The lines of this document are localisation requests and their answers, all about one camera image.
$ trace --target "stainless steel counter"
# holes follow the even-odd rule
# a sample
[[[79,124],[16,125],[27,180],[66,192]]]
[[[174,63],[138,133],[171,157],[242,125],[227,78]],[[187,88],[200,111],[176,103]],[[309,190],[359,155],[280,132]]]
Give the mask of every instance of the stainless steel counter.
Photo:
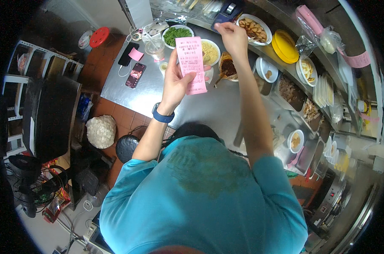
[[[203,39],[210,39],[216,43],[220,51],[225,51],[222,38],[219,34],[209,31],[205,28],[188,25],[192,28],[195,36],[200,36]],[[140,52],[144,52],[144,43],[139,42]],[[127,43],[125,43],[118,53],[118,56],[110,69],[109,75],[104,84],[101,96],[111,100],[126,108],[132,109],[140,114],[152,117],[152,108],[155,103],[160,102],[164,86],[164,77],[159,71],[159,65],[163,62],[168,62],[171,49],[165,48],[165,60],[154,63],[154,60],[149,55],[145,54],[139,61],[146,65],[146,72],[140,78],[135,89],[131,89],[125,85],[127,77],[119,77],[118,59],[124,52]],[[257,55],[249,51],[249,62],[251,67],[254,66]],[[133,68],[136,61],[132,61],[131,66],[123,67],[120,74],[128,72],[129,68]],[[218,75],[219,68],[213,66],[214,77],[211,84],[206,83],[207,93],[197,95],[186,95],[182,103],[175,110],[175,118],[170,123],[173,128],[178,128],[183,123],[188,121],[199,121],[212,128],[221,139],[225,141],[225,145],[232,150],[246,154],[244,145],[241,147],[233,144],[238,128],[240,125],[240,92],[237,82],[221,80],[217,88],[213,88]],[[263,99],[269,114],[270,123],[275,125],[281,133],[288,137],[291,131],[300,128],[306,137],[309,136],[306,126],[300,126],[291,116],[289,110],[282,109],[276,102],[271,99]],[[286,168],[286,160],[291,156],[286,142],[282,144],[275,152]]]

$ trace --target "white wall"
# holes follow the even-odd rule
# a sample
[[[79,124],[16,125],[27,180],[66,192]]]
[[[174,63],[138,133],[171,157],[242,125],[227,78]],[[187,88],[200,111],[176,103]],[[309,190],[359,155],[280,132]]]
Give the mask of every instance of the white wall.
[[[96,28],[107,26],[114,32],[128,34],[130,23],[117,0],[68,1]]]

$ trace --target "white charging cable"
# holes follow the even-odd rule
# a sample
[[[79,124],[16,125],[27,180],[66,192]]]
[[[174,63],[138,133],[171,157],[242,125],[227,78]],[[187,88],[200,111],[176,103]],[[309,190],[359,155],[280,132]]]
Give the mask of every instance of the white charging cable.
[[[127,75],[130,73],[130,70],[131,70],[131,59],[130,59],[130,68],[128,69],[128,73],[127,73],[126,75],[124,75],[124,76],[120,75],[120,70],[121,70],[121,68],[123,68],[123,65],[120,65],[120,68],[118,69],[118,75],[119,75],[120,77],[125,77],[125,76],[127,76]]]

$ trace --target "pink receipt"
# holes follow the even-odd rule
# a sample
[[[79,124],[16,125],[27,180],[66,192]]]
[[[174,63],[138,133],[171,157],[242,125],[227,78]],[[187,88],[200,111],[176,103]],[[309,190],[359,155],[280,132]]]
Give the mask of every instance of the pink receipt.
[[[203,70],[202,43],[200,37],[176,38],[179,65],[182,76],[196,72],[196,77],[188,84],[186,95],[206,93],[205,72]]]
[[[129,57],[131,57],[132,59],[136,60],[136,61],[139,61],[140,58],[144,55],[144,53],[141,53],[139,52],[138,50],[136,50],[135,48],[133,48],[130,53],[128,54]]]

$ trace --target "smartphone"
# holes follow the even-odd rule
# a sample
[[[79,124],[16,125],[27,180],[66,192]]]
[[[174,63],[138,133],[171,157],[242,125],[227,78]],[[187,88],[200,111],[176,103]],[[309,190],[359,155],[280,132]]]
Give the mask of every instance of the smartphone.
[[[130,63],[130,56],[128,55],[133,48],[138,49],[140,47],[139,44],[134,42],[129,42],[127,48],[124,50],[124,53],[121,55],[120,60],[118,61],[119,65],[128,66]]]
[[[135,86],[138,83],[138,80],[140,80],[141,75],[144,73],[145,65],[136,63],[134,65],[134,68],[131,70],[130,75],[128,76],[128,79],[126,81],[126,86],[129,88],[135,88]]]

